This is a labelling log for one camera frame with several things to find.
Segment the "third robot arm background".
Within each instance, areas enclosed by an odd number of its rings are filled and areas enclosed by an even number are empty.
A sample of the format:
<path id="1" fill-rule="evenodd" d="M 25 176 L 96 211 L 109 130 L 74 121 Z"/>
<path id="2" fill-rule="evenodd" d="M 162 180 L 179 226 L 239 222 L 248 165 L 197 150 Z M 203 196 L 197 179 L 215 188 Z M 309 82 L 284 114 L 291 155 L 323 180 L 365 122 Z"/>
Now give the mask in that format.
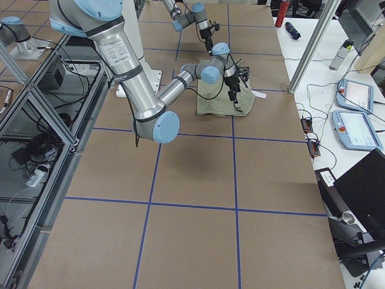
<path id="1" fill-rule="evenodd" d="M 15 60 L 37 61 L 41 58 L 48 41 L 36 40 L 28 32 L 19 17 L 7 16 L 1 19 L 1 45 L 5 48 L 16 44 L 10 52 Z"/>

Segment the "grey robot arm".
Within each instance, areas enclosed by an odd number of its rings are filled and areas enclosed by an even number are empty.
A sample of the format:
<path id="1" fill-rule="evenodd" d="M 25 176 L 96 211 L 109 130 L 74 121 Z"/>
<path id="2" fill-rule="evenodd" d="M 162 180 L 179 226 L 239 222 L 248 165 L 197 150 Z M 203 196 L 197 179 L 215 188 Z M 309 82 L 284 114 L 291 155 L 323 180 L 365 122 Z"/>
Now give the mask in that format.
<path id="1" fill-rule="evenodd" d="M 183 1 L 163 0 L 162 2 L 173 20 L 174 29 L 181 32 L 194 24 L 199 41 L 205 44 L 207 52 L 212 56 L 214 47 L 212 36 L 214 32 L 220 30 L 220 24 L 208 19 L 204 4 L 197 2 L 189 9 Z"/>
<path id="2" fill-rule="evenodd" d="M 211 59 L 205 63 L 184 65 L 180 73 L 160 92 L 155 92 L 147 77 L 142 61 L 127 36 L 123 1 L 49 1 L 50 22 L 53 30 L 71 36 L 86 37 L 93 41 L 99 56 L 118 82 L 132 111 L 135 138 L 169 143 L 178 135 L 178 115 L 168 110 L 191 83 L 197 79 L 213 84 L 221 79 L 228 86 L 229 99 L 238 105 L 240 89 L 237 65 L 226 43 L 214 45 L 205 6 L 198 2 L 189 13 L 183 14 L 176 1 L 164 1 L 173 19 L 175 30 L 181 31 L 195 24 L 205 40 Z"/>

